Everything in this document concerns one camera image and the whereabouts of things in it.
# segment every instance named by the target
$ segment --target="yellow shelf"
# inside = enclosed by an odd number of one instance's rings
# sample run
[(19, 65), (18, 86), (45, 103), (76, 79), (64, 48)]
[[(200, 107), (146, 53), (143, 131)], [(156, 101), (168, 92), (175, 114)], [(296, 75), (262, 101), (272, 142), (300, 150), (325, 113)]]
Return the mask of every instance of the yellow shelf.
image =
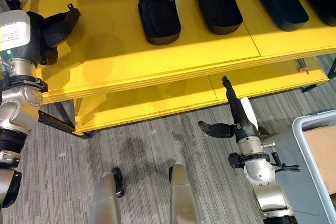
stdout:
[(306, 0), (299, 0), (309, 21), (300, 29), (287, 32), (279, 29), (259, 0), (237, 0), (249, 31), (261, 56), (290, 56), (307, 53), (311, 56), (327, 54), (336, 46), (336, 28), (324, 24)]
[(57, 64), (37, 69), (49, 86), (44, 102), (51, 103), (336, 52), (336, 27), (300, 1), (310, 20), (298, 31), (276, 28), (258, 0), (237, 0), (244, 23), (219, 36), (206, 29), (197, 0), (176, 0), (181, 35), (166, 46), (145, 40), (138, 0), (32, 0), (23, 9), (47, 17), (73, 3), (82, 14), (58, 47)]
[(299, 73), (292, 60), (75, 99), (76, 133), (224, 103), (227, 100), (220, 80), (225, 74), (240, 98), (328, 79), (314, 58), (306, 59), (306, 64), (309, 74)]

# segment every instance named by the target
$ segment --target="shelf leg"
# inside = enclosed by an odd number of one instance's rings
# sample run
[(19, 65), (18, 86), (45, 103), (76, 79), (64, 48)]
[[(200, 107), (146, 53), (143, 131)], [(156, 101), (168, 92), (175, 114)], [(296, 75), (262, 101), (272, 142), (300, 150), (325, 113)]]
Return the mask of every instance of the shelf leg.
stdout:
[(73, 132), (76, 130), (73, 124), (68, 124), (66, 122), (63, 122), (61, 120), (58, 120), (57, 118), (39, 110), (38, 111), (38, 122), (43, 123), (45, 125), (48, 125), (50, 127), (53, 127), (57, 130), (63, 131), (65, 133), (74, 135), (76, 137), (80, 137), (82, 139), (88, 139), (92, 137), (92, 134), (90, 132), (83, 132), (83, 135), (77, 135), (74, 134)]
[[(328, 78), (329, 78), (328, 81), (330, 81), (330, 80), (333, 79), (333, 78), (336, 78), (336, 58), (334, 59), (334, 62), (332, 63), (331, 68), (330, 68), (329, 73), (328, 73), (327, 76), (328, 76)], [(302, 93), (305, 93), (305, 92), (307, 92), (307, 91), (309, 91), (309, 90), (312, 90), (312, 89), (314, 89), (314, 88), (316, 88), (316, 87), (317, 87), (316, 84), (312, 84), (312, 85), (309, 85), (309, 86), (307, 86), (307, 87), (302, 88), (302, 89), (301, 89), (301, 92), (302, 92)]]

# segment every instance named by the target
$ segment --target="white label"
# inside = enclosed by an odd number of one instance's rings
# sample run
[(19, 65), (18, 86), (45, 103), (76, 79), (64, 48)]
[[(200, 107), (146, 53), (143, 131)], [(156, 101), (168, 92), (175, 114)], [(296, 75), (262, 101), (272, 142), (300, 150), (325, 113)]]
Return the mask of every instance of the white label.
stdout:
[(22, 10), (0, 14), (0, 51), (23, 46), (30, 41), (30, 19)]

